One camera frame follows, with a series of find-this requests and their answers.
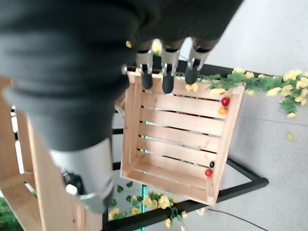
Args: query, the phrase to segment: yellow flower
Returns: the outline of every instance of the yellow flower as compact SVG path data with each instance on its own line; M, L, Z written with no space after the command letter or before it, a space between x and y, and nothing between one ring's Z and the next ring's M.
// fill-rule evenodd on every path
M131 214L134 216L134 215L138 215L138 214L140 214L141 213L141 210L139 209L139 208L135 208L135 207L133 207L132 209L131 209Z
M248 89L245 91L245 93L248 94L248 95L255 95L256 94L256 92L254 90L248 90Z
M120 209L119 208L114 208L108 214L108 218L109 218L109 220L112 220L114 218L114 215L119 215L119 214L120 214Z
M186 213L186 211L183 211L183 212L181 213L181 215L182 215L183 218L187 218L187 213Z
M162 195L158 203L162 209L166 209L167 207L170 207L170 201L166 195Z
M297 96L295 98L295 101L298 102L298 103L301 103L302 106L304 106L307 103L307 99L303 96Z
M186 90L187 91L190 91L190 90L193 90L194 92L197 92L198 91L198 84L197 83L194 83L194 84L186 84L185 86Z
M247 71L245 74L245 78L254 78L254 77L255 77L255 74L253 72Z
M146 196L145 199L142 201L142 204L146 205L146 206L151 206L152 201L151 201L150 197Z
M162 53L162 45L156 40L152 44L152 51L159 54Z
M296 80L296 77L303 72L301 70L291 70L288 71L287 73L284 74L283 80L288 81L288 80Z
M287 132L287 139L289 141L295 141L295 137L294 137L294 134L292 132Z
M171 227L171 220L170 220L170 218L165 220L165 224L166 224L168 229Z
M287 116L289 119L292 119L292 118L295 118L296 117L296 114L294 112L291 112L288 114Z
M273 88L266 92L266 96L275 96L279 91L281 91L281 88Z
M157 209L157 208L158 208L157 200L152 200L151 209Z
M210 91L210 96L216 97L216 96L219 96L220 94L225 93L225 92L226 92L226 90L223 89L223 88L213 88Z
M305 88L308 86L308 78L302 77L300 81L296 83L296 89Z
M160 76L160 80L162 81L162 83L163 83L163 80L164 80L164 74L162 73L162 72L159 72L158 73L158 75Z
M135 72L136 72L137 74L140 74L140 73L141 73L141 69L140 69L139 67L137 67L136 70L135 70Z
M293 89L293 86L291 84L284 86L281 90L281 94L283 96L292 95L292 91L291 91L292 89Z
M232 74L234 74L235 72L239 73L239 74L244 74L245 70L237 67L237 68L233 69Z
M128 48L131 48L131 43L130 43L130 41L126 41L126 43L125 43L125 45L128 47Z
M171 198L171 201L173 202L173 203L178 203L179 201L177 200L177 198L175 198L175 197L172 197Z
M304 89L302 89L302 93L300 95L305 97L307 95L307 93L308 93L308 89L304 88Z

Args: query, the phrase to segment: wooden crate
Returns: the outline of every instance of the wooden crate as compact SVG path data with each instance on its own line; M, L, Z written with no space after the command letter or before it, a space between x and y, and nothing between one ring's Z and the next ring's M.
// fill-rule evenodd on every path
M12 129L11 107L2 97L10 80L0 78L0 190L25 231L100 231L102 216L85 210L66 193L48 150L16 111L24 173L20 173ZM28 183L37 198L25 186Z
M188 92L184 80L175 80L172 94L164 94L161 78L153 76L152 88L144 90L140 75L129 74L121 177L214 206L244 86L212 97L209 83ZM226 96L228 113L220 115Z

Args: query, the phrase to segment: green leaf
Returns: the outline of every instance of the green leaf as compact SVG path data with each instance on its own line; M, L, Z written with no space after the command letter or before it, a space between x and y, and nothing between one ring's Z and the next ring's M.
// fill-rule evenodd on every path
M181 215L177 215L178 221L183 221L183 217Z
M137 207L138 207L138 208L140 207L140 202L139 202L139 201L131 200L130 202L131 202L131 205L132 205L133 207L136 207L136 208L137 208Z
M116 205L117 205L116 200L115 200L115 199L112 199L112 201L111 201L111 203L110 203L110 205L109 205L109 208L112 208L112 207L114 207L114 206L116 206Z
M244 77L243 74L235 72L233 74L228 74L227 75L227 79L229 81L234 82L234 83L240 83L240 82L242 82L245 79L245 77Z
M126 184L126 186L129 187L129 188L130 188L132 185L133 185L133 182L132 182L132 181L130 181L130 182L128 182L128 183Z
M123 192L123 187L121 186L121 185L117 185L117 192L118 193L121 193L121 192Z
M125 218L126 216L127 216L127 212L116 214L114 215L113 220L122 219L122 218Z
M131 201L131 196L126 197L126 201L130 202Z
M216 74L216 75L205 76L204 79L206 79L206 80L221 79L221 75L220 74Z
M280 103L280 108L285 112L285 113L291 113L291 112L296 112L296 105L297 103L291 99L291 97L286 97L281 103Z
M142 201L143 200L143 197L142 196L137 196L137 201Z
M154 192L150 192L148 195L149 195L149 198L150 198L151 200L157 200L157 202L158 202L158 200L159 200L159 198L160 198L160 196L157 195L157 194L154 193Z

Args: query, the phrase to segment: red cherry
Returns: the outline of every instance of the red cherry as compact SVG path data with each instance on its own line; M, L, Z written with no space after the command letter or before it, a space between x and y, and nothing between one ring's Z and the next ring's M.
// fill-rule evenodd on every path
M224 107L228 106L229 103L230 103L230 98L229 98L229 97L224 97L224 98L222 98L221 104L222 104Z
M207 170L205 171L205 175L206 175L207 177L211 177L211 176L213 175L213 171L210 170L210 169L207 169Z

